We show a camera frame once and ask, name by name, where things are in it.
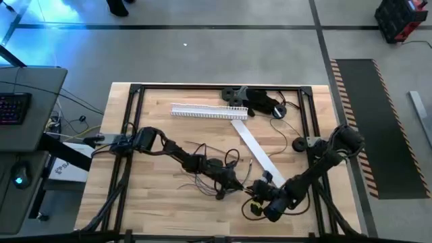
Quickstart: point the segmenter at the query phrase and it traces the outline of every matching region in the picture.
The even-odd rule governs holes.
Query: person's leg
[[[111,11],[113,15],[126,17],[129,14],[128,10],[124,7],[122,0],[107,0],[107,3],[109,6],[109,11]]]

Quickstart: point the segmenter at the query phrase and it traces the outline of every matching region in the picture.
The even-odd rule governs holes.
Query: gray desk
[[[0,81],[16,82],[17,84],[59,93],[67,72],[61,68],[0,68]],[[4,173],[3,178],[0,179],[0,199],[3,201],[3,204],[0,205],[0,234],[16,234],[21,228],[28,207],[38,188],[34,205],[42,203],[45,191],[41,188],[43,188],[46,178],[41,178],[41,176],[48,154],[51,153],[51,155],[65,159],[72,165],[83,169],[86,166],[90,167],[90,159],[43,134],[57,99],[56,94],[22,86],[16,86],[14,90],[13,84],[3,83],[0,83],[0,92],[32,93],[32,100],[24,123],[19,126],[0,126],[0,178],[1,174]],[[21,160],[27,160],[31,164],[32,183],[24,190],[17,189],[9,182],[10,168],[16,162],[18,153]],[[83,161],[82,164],[86,163],[87,165],[83,166],[79,163],[77,165],[71,160],[79,161],[79,163]]]

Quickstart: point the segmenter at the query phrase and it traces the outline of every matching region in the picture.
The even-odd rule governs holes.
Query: wooden table
[[[112,84],[101,132],[119,133],[129,87],[130,83]],[[337,126],[331,95],[327,86],[312,86],[312,88],[320,131],[322,136],[327,138]],[[284,95],[287,101],[298,103],[295,92],[285,92]],[[280,100],[276,92],[269,92],[269,96]],[[163,130],[169,139],[176,141],[190,153],[193,153],[197,145],[187,141],[205,142],[223,151],[238,149],[243,161],[239,162],[235,170],[237,177],[242,181],[248,171],[249,161],[254,157],[230,121],[172,117],[169,114],[171,103],[226,105],[226,102],[220,98],[220,92],[216,90],[145,90],[140,127],[154,126]],[[289,105],[287,108],[288,114],[284,120],[302,133],[300,112]],[[282,121],[273,120],[272,123],[288,139],[287,149],[272,156],[272,162],[285,179],[302,173],[308,168],[308,162],[305,153],[297,153],[292,150],[291,142],[298,137],[296,131]],[[245,124],[266,153],[274,153],[285,147],[284,138],[270,126],[269,118],[249,117]],[[158,147],[154,147],[153,150],[160,148],[158,140],[155,146],[156,144]],[[207,149],[207,155],[219,159],[224,157],[223,153],[210,148]],[[93,159],[75,228],[83,228],[105,202],[113,162],[114,156],[109,154],[100,154]],[[263,169],[258,161],[253,160],[252,173],[246,185],[251,185],[253,180],[260,178],[262,172]],[[329,180],[334,203],[350,225],[360,231],[346,164],[340,163],[331,169]],[[212,196],[201,194],[195,186],[179,188],[189,183],[191,183],[190,178],[182,173],[181,165],[172,158],[135,153],[121,231],[132,229],[134,234],[174,236],[306,237],[309,232],[317,233],[317,220],[312,200],[310,209],[301,216],[283,216],[276,223],[266,219],[248,221],[242,216],[240,207],[249,198],[249,195],[236,192],[218,201]],[[304,200],[295,211],[303,210],[306,201]],[[111,212],[110,229],[114,225],[116,209],[117,205],[114,205]],[[253,217],[248,206],[245,211],[247,215]]]

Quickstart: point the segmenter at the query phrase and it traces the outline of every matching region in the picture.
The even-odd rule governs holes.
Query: gray concrete floor
[[[24,0],[9,2],[19,9]],[[376,24],[373,14],[380,1],[315,0],[315,3],[322,25],[371,26]],[[130,16],[119,19],[108,12],[105,0],[32,0],[20,23],[302,26],[314,23],[309,2],[305,0],[138,0],[127,8]],[[14,19],[0,7],[0,38]],[[424,24],[432,25],[432,18]],[[377,61],[422,171],[432,185],[432,150],[406,95],[409,90],[418,90],[425,106],[431,108],[432,50],[422,43],[388,45],[376,30],[325,30],[324,37],[330,58]],[[417,30],[410,40],[432,43],[432,30]],[[67,68],[69,74],[63,87],[99,109],[105,108],[112,82],[329,84],[315,30],[19,27],[6,48],[27,65]],[[101,123],[99,115],[67,100],[61,99],[61,104],[68,119],[86,115],[90,126]],[[379,237],[430,242],[432,201],[369,198],[369,202]],[[51,220],[26,221],[20,235],[72,230],[79,204],[80,193],[50,193],[43,209]]]

